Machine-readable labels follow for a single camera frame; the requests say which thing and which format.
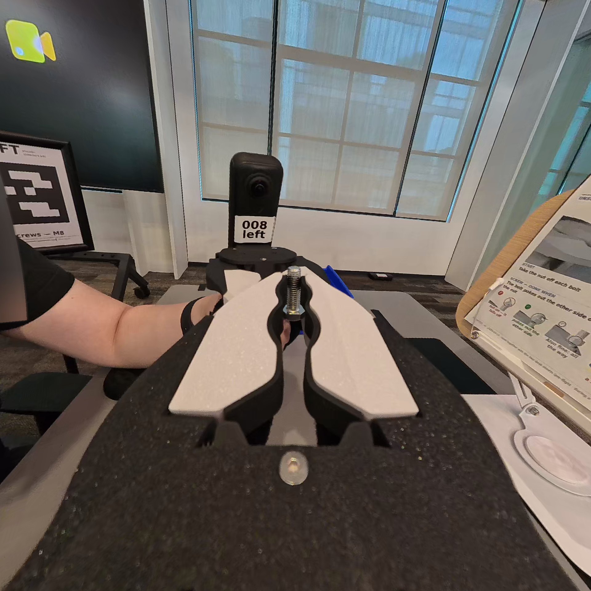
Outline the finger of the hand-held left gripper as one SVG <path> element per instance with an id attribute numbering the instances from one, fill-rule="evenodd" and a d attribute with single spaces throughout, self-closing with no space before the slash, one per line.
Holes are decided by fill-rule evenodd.
<path id="1" fill-rule="evenodd" d="M 226 283 L 224 303 L 261 281 L 259 273 L 247 270 L 224 270 L 224 277 Z"/>

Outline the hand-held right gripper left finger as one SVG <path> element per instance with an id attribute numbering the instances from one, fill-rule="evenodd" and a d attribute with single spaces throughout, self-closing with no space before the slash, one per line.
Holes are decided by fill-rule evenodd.
<path id="1" fill-rule="evenodd" d="M 204 336 L 168 410 L 182 416 L 268 423 L 283 402 L 284 297 L 275 272 L 224 303 Z"/>

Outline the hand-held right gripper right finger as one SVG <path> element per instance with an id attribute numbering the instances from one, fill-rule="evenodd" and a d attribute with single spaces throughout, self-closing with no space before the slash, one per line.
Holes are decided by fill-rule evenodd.
<path id="1" fill-rule="evenodd" d="M 363 306 L 311 271 L 308 301 L 319 321 L 310 337 L 312 384 L 364 419 L 416 416 L 419 409 L 375 320 Z"/>

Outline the steel hex bolt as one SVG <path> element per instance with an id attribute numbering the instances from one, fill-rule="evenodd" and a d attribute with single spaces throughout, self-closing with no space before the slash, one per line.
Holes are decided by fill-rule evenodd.
<path id="1" fill-rule="evenodd" d="M 287 295 L 283 313 L 289 322 L 296 322 L 301 320 L 305 313 L 301 304 L 301 268 L 297 265 L 288 267 L 286 278 Z"/>

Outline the blue plastic bin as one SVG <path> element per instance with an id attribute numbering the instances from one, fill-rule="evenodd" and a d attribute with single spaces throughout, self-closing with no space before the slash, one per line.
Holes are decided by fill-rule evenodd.
<path id="1" fill-rule="evenodd" d="M 340 275 L 338 275 L 338 273 L 336 272 L 336 270 L 332 266 L 327 265 L 324 268 L 324 273 L 325 273 L 325 275 L 329 281 L 329 284 L 331 286 L 333 286 L 336 290 L 343 292 L 344 294 L 349 296 L 351 299 L 354 299 L 352 292 L 350 291 L 350 289 L 344 283 L 344 280 L 340 277 Z"/>

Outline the person's left forearm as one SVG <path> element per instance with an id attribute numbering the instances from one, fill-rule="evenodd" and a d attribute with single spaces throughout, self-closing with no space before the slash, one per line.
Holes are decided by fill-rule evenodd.
<path id="1" fill-rule="evenodd" d="M 182 304 L 131 307 L 75 280 L 47 312 L 3 336 L 110 368 L 147 368 L 183 335 Z"/>

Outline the person's left hand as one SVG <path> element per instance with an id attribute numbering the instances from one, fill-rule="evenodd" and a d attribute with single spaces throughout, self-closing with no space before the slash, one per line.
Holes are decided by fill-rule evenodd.
<path id="1" fill-rule="evenodd" d="M 223 296 L 218 292 L 197 299 L 191 310 L 191 322 L 193 325 L 198 324 L 203 318 L 211 315 L 220 302 L 223 302 Z"/>

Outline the large gridded window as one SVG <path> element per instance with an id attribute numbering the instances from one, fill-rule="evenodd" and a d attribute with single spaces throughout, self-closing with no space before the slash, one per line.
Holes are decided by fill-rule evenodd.
<path id="1" fill-rule="evenodd" d="M 522 1 L 191 1 L 201 198 L 240 151 L 288 207 L 448 222 Z"/>

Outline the black rolling sign stand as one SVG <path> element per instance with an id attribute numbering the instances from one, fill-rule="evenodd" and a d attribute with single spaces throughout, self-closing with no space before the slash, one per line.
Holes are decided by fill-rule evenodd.
<path id="1" fill-rule="evenodd" d="M 144 300 L 151 295 L 148 281 L 139 274 L 135 266 L 135 260 L 130 254 L 76 251 L 63 254 L 50 254 L 46 257 L 56 261 L 100 262 L 114 265 L 116 267 L 116 275 L 111 292 L 113 299 L 119 301 L 124 300 L 129 280 L 135 284 L 134 294 L 137 299 Z"/>

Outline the white tilting board stand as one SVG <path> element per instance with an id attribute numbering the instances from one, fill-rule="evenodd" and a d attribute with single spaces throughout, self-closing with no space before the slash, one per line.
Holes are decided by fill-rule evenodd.
<path id="1" fill-rule="evenodd" d="M 590 575 L 590 432 L 507 373 L 507 394 L 466 399 L 526 506 L 566 557 Z"/>

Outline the person's black shirt sleeve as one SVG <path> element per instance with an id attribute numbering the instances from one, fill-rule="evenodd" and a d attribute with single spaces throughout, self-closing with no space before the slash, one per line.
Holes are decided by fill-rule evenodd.
<path id="1" fill-rule="evenodd" d="M 48 312 L 71 289 L 74 276 L 17 238 L 24 273 L 27 319 L 1 323 L 1 331 L 20 328 Z"/>

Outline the black office chair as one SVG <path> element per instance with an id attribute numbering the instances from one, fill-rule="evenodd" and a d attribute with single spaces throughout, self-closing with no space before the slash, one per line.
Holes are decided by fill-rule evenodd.
<path id="1" fill-rule="evenodd" d="M 1 393 L 1 480 L 90 382 L 89 375 L 42 372 Z"/>

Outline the printed instruction sheet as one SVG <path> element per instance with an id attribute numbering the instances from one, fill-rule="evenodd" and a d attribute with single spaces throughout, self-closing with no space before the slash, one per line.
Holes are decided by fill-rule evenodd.
<path id="1" fill-rule="evenodd" d="M 465 319 L 590 408 L 590 177 Z"/>

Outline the framed marker sign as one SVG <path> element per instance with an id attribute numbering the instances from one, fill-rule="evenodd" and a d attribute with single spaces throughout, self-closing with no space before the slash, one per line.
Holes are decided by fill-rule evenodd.
<path id="1" fill-rule="evenodd" d="M 94 250 L 70 142 L 1 131 L 1 185 L 19 239 L 46 255 Z"/>

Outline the large dark wall screen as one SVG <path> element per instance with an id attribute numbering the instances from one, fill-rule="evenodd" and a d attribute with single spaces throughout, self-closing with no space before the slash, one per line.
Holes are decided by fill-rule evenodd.
<path id="1" fill-rule="evenodd" d="M 83 187 L 163 193 L 143 1 L 1 1 L 1 130 L 71 144 Z"/>

